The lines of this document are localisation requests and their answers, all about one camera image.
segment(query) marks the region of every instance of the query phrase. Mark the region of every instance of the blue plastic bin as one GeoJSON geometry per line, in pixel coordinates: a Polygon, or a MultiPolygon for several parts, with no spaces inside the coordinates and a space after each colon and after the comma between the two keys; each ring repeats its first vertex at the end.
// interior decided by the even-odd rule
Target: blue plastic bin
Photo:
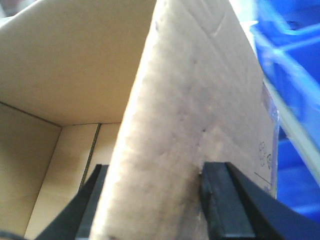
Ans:
{"type": "Polygon", "coordinates": [[[320,37],[275,48],[257,26],[251,31],[265,75],[320,148],[320,37]]]}
{"type": "Polygon", "coordinates": [[[320,223],[320,187],[288,139],[278,144],[277,199],[320,223]]]}
{"type": "Polygon", "coordinates": [[[257,0],[257,19],[276,46],[320,36],[320,0],[257,0]]]}

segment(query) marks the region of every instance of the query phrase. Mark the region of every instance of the printed symbol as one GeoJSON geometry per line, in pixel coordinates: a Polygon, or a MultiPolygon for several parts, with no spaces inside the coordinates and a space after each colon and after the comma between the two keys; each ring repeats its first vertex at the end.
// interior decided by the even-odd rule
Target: printed symbol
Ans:
{"type": "Polygon", "coordinates": [[[271,165],[272,165],[272,157],[271,157],[271,154],[269,154],[269,155],[266,157],[266,162],[268,163],[268,168],[271,169],[271,165]]]}
{"type": "Polygon", "coordinates": [[[266,145],[265,142],[261,142],[259,145],[259,158],[260,158],[260,165],[263,167],[265,165],[265,157],[266,157],[266,145]]]}

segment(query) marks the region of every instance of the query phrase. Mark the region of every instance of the black clamp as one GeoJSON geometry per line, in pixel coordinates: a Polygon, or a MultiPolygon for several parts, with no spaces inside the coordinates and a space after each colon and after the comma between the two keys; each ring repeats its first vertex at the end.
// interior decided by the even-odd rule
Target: black clamp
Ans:
{"type": "Polygon", "coordinates": [[[204,164],[200,196],[210,240],[320,239],[320,224],[272,198],[229,162],[204,164]]]}

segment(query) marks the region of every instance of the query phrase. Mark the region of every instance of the cardboard box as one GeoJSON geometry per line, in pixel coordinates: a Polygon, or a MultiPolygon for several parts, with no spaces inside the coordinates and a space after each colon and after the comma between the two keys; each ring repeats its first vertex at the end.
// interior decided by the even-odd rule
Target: cardboard box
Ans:
{"type": "Polygon", "coordinates": [[[204,161],[275,192],[275,121],[228,1],[37,1],[0,53],[2,229],[35,238],[111,155],[95,240],[206,239],[204,161]]]}

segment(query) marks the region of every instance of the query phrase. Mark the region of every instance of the cardboard flap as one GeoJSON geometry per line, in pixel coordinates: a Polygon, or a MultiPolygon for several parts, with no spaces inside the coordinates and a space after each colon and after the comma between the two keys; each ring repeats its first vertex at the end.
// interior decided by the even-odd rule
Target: cardboard flap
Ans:
{"type": "Polygon", "coordinates": [[[272,152],[274,126],[262,79],[229,1],[158,0],[90,239],[208,239],[204,161],[263,188],[259,145],[272,152]]]}
{"type": "Polygon", "coordinates": [[[0,101],[61,126],[121,122],[154,5],[38,0],[0,28],[0,101]]]}

